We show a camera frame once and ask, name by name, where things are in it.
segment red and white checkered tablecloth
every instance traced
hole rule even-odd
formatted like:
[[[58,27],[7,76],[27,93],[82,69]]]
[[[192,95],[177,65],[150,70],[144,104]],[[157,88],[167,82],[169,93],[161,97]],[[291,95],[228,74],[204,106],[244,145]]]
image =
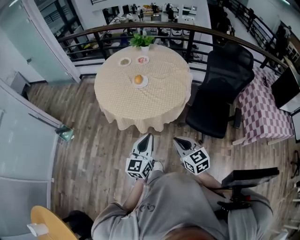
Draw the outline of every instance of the red and white checkered tablecloth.
[[[294,136],[292,118],[275,105],[271,85],[278,76],[254,66],[255,78],[240,93],[243,123],[246,140],[243,145],[253,143],[261,138],[282,138]],[[263,84],[263,77],[269,80],[269,87]]]

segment green plant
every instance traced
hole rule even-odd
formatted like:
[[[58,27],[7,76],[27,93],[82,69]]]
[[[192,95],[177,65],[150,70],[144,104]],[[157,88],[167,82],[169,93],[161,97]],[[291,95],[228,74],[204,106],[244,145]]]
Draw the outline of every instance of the green plant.
[[[132,39],[130,39],[130,45],[134,46],[134,47],[146,47],[149,46],[150,43],[152,42],[152,40],[154,39],[154,37],[149,37],[149,36],[141,36],[138,33],[135,33],[133,35],[134,37]]]

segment chair backrest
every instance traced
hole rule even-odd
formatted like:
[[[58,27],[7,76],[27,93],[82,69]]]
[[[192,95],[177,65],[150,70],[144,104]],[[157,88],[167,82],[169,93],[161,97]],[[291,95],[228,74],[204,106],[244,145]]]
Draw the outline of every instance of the chair backrest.
[[[254,79],[253,55],[241,45],[227,42],[208,54],[206,75],[200,90],[232,104]]]

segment tablecloth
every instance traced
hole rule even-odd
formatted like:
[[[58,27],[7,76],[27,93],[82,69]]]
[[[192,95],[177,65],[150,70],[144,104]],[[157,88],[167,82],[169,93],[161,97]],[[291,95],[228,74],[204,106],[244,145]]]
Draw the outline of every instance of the tablecloth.
[[[189,100],[193,76],[184,59],[170,48],[151,45],[146,65],[136,64],[141,55],[141,50],[130,46],[109,57],[95,79],[96,97],[107,120],[116,119],[120,130],[134,124],[141,133],[149,127],[162,131],[164,123],[177,119]],[[131,58],[129,66],[118,66],[123,57]],[[132,85],[138,74],[149,79],[141,89]]]
[[[271,85],[278,76],[254,66],[254,80],[241,92],[243,123],[246,140],[243,145],[261,138],[282,138],[294,135],[291,116],[276,107]],[[263,84],[263,77],[269,80],[269,87]]]

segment potted plant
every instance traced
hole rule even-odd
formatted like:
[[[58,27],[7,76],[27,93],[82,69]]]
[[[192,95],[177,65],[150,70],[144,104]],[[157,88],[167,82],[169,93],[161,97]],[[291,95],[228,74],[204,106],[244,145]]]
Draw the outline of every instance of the potted plant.
[[[130,39],[130,45],[134,47],[141,47],[143,53],[147,53],[149,51],[149,45],[154,39],[154,37],[142,36],[138,33],[133,35],[134,37]]]

